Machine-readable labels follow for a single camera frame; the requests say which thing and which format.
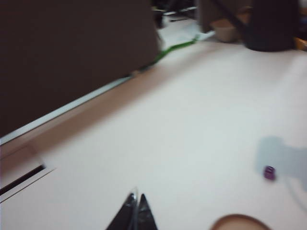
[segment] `tabletop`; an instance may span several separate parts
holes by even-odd
[[[195,35],[192,20],[180,26],[161,31],[167,45]],[[304,229],[306,63],[302,51],[256,52],[211,34],[170,53],[31,140],[56,169],[1,204],[3,229],[104,229],[134,187],[161,230],[208,230],[235,213]]]

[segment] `green cable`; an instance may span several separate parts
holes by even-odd
[[[170,46],[169,48],[165,49],[165,50],[162,50],[160,54],[158,54],[158,56],[155,58],[155,60],[153,61],[153,64],[157,63],[158,61],[160,61],[163,57],[165,57],[168,53],[176,50],[176,49],[180,49],[180,48],[183,48],[183,47],[187,47],[187,46],[190,46],[194,43],[197,42],[198,38],[200,37],[199,34],[197,34],[191,41],[189,42],[184,42],[184,43],[181,43],[181,44],[177,44],[177,45],[174,45],[174,46]]]

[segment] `white surface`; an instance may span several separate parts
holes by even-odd
[[[185,40],[195,25],[182,22]],[[104,229],[137,186],[160,230],[208,230],[233,213],[305,229],[306,63],[212,38],[169,54],[33,139],[57,169],[1,204],[2,228]]]

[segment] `black object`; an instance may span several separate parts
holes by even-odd
[[[212,3],[241,33],[245,46],[257,51],[294,48],[298,31],[298,0],[254,0],[248,25],[243,24],[219,0]]]
[[[138,230],[158,230],[144,194],[138,208]]]
[[[106,230],[132,230],[135,227],[136,194],[130,193]]]
[[[1,2],[0,138],[160,52],[146,0]]]

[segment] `round brown object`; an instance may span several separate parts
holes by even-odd
[[[211,230],[270,230],[259,220],[245,215],[229,215],[219,219]]]

